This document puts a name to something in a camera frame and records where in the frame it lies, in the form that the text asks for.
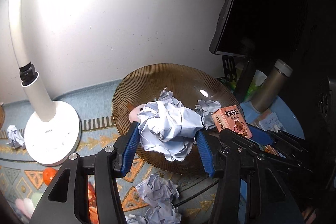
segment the lamp base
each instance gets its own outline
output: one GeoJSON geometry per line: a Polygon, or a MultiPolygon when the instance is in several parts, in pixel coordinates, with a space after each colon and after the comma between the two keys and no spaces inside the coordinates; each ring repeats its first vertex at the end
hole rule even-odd
{"type": "Polygon", "coordinates": [[[81,136],[81,124],[76,110],[68,103],[54,101],[56,114],[42,122],[34,112],[25,129],[25,144],[29,155],[45,166],[63,163],[73,153],[81,136]]]}

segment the wall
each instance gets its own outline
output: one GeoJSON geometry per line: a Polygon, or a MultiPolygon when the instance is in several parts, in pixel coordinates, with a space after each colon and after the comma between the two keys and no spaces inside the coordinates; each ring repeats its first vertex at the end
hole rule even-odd
{"type": "MultiPolygon", "coordinates": [[[[177,63],[222,75],[209,52],[224,0],[22,0],[29,55],[53,98],[123,78],[154,63],[177,63]]],[[[0,0],[0,97],[23,100],[0,0]]]]}

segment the crumpled white paper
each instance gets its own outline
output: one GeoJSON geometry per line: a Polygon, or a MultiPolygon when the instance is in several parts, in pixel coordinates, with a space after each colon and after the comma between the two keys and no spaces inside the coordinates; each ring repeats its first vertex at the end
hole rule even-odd
{"type": "Polygon", "coordinates": [[[143,216],[135,216],[135,215],[128,215],[125,216],[127,223],[132,224],[147,224],[145,218],[143,216]]]}
{"type": "Polygon", "coordinates": [[[214,102],[212,100],[198,100],[198,105],[195,106],[195,109],[196,113],[202,117],[202,123],[204,124],[205,129],[211,129],[216,126],[211,115],[221,107],[222,106],[218,101],[214,102]]]}
{"type": "Polygon", "coordinates": [[[163,153],[169,161],[183,161],[196,132],[203,128],[202,119],[165,90],[158,101],[145,104],[138,113],[140,144],[145,151],[163,153]]]}
{"type": "Polygon", "coordinates": [[[19,130],[17,130],[16,126],[10,125],[7,128],[7,137],[8,137],[8,144],[12,148],[21,147],[22,149],[26,148],[25,139],[21,136],[19,130]]]}
{"type": "Polygon", "coordinates": [[[145,213],[148,224],[177,224],[181,221],[178,208],[173,208],[172,200],[179,197],[177,185],[171,180],[152,174],[140,182],[136,189],[139,197],[152,206],[145,213]]]}

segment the red packaging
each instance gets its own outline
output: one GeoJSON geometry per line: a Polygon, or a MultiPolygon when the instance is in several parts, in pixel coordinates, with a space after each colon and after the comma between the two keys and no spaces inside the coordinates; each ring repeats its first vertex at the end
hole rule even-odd
{"type": "Polygon", "coordinates": [[[232,131],[245,138],[250,139],[252,133],[239,112],[237,106],[223,107],[212,114],[212,118],[219,132],[224,128],[230,128],[232,131]]]}

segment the metal screw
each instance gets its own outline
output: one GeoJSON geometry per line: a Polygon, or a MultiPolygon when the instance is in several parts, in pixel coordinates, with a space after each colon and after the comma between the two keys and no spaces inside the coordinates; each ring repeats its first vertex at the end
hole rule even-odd
{"type": "Polygon", "coordinates": [[[109,146],[105,147],[105,151],[106,151],[107,153],[111,153],[111,152],[113,152],[114,149],[115,149],[115,148],[114,148],[113,145],[109,145],[109,146]]]}
{"type": "Polygon", "coordinates": [[[220,151],[221,151],[222,153],[224,153],[224,154],[227,154],[227,153],[230,152],[230,148],[227,147],[227,146],[225,146],[225,147],[221,147],[221,148],[220,148],[220,151]]]}
{"type": "Polygon", "coordinates": [[[264,160],[264,159],[265,159],[265,155],[264,155],[264,154],[258,154],[258,155],[257,155],[257,158],[258,158],[259,160],[264,160]]]}
{"type": "Polygon", "coordinates": [[[78,157],[78,155],[77,155],[76,153],[72,153],[72,154],[69,156],[69,159],[71,159],[71,160],[75,160],[77,157],[78,157]]]}

